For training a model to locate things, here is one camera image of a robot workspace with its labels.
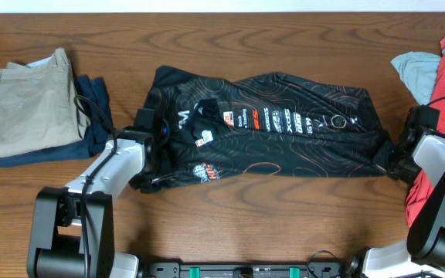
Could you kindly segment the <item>black printed cycling jersey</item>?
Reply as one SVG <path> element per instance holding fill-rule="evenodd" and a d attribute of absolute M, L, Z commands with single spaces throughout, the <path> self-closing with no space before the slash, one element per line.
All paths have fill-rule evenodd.
<path fill-rule="evenodd" d="M 144 107 L 162 119 L 144 169 L 162 189 L 246 173 L 376 176 L 389 140 L 367 90 L 285 73 L 230 82 L 161 66 Z"/>

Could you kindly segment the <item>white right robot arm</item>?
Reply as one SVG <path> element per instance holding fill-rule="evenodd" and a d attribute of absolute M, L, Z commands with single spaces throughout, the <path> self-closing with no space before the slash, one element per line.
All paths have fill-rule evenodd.
<path fill-rule="evenodd" d="M 412 154 L 433 192 L 406 239 L 356 256 L 343 277 L 445 277 L 445 135 L 423 128 Z"/>

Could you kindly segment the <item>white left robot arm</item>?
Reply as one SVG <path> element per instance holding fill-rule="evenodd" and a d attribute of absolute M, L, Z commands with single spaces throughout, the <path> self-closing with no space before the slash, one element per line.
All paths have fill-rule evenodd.
<path fill-rule="evenodd" d="M 30 277 L 139 277 L 140 260 L 114 244 L 114 202 L 155 150 L 152 133 L 119 130 L 79 177 L 36 196 Z"/>

